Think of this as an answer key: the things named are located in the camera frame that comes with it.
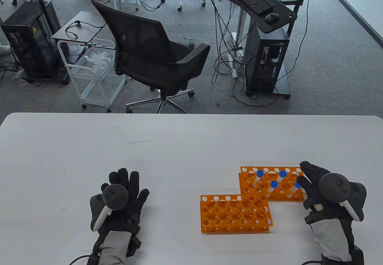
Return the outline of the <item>person's left hand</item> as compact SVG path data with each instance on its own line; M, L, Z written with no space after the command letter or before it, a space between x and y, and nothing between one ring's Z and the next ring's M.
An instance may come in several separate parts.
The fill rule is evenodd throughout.
M128 172L126 168L120 168L109 174L109 182L101 185L103 193L107 186L111 184L119 184L128 192L128 201L126 205L115 210L104 221L98 230L98 233L112 235L120 235L120 239L136 239L136 235L140 231L140 215L144 203L149 196L148 189L139 189L139 173L137 171Z

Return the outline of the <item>person's right hand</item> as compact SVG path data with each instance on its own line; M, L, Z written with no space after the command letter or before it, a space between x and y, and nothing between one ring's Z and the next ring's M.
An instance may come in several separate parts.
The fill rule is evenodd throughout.
M330 172L308 161L301 162L300 168L305 176L298 176L297 182L307 194L303 206L305 209L312 210L305 217L306 224L311 225L323 220L338 219L342 225L350 227L352 219L346 209L338 203L330 202L320 192L319 181L325 174Z

